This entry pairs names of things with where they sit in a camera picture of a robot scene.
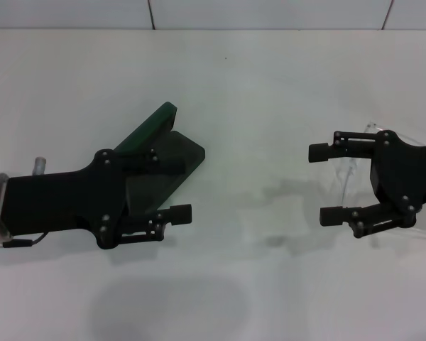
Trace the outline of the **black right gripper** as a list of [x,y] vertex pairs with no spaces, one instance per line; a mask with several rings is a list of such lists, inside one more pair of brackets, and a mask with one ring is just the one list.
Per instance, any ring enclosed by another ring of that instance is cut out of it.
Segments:
[[347,223],[356,238],[413,227],[417,213],[426,204],[426,146],[408,144],[390,130],[377,134],[335,131],[333,137],[331,145],[309,145],[308,161],[372,158],[373,189],[388,200],[366,207],[323,207],[320,224],[331,227]]

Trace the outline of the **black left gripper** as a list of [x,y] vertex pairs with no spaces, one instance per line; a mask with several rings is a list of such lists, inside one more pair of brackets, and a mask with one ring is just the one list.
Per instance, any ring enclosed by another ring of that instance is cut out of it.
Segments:
[[112,249],[125,201],[121,156],[100,150],[81,170],[10,178],[1,221],[13,236],[85,229],[99,248]]

